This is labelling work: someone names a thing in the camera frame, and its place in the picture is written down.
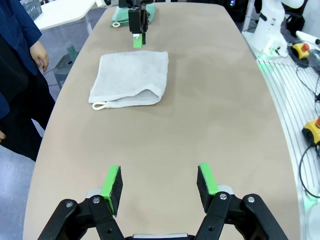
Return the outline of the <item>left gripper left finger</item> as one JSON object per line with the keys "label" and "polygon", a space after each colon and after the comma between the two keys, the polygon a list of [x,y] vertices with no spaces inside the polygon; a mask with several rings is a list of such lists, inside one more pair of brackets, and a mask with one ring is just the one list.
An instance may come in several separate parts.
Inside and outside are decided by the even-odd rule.
{"label": "left gripper left finger", "polygon": [[81,203],[63,199],[54,210],[40,240],[80,240],[90,228],[95,228],[101,240],[123,240],[115,216],[118,213],[123,180],[121,167],[112,165],[100,193]]}

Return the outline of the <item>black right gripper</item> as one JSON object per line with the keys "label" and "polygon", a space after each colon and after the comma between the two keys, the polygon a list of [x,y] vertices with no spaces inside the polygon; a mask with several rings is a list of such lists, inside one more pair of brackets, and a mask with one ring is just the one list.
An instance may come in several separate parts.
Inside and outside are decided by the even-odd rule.
{"label": "black right gripper", "polygon": [[142,48],[146,44],[149,13],[146,10],[149,0],[132,0],[129,5],[129,30],[133,34],[133,47]]}

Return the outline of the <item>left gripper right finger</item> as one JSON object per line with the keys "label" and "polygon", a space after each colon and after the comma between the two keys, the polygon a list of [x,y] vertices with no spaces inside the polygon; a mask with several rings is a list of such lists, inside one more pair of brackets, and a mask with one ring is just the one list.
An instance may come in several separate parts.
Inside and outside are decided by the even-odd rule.
{"label": "left gripper right finger", "polygon": [[262,198],[254,193],[242,199],[219,190],[208,163],[197,167],[197,188],[206,213],[194,239],[218,240],[225,224],[233,225],[245,240],[285,240],[285,232]]}

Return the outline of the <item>person's left hand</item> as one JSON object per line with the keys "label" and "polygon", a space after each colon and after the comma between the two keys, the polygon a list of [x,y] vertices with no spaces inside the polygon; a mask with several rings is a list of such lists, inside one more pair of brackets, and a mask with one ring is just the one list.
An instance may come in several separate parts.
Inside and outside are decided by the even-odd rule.
{"label": "person's left hand", "polygon": [[49,66],[49,56],[42,43],[39,40],[36,41],[29,48],[29,52],[37,67],[45,73]]}

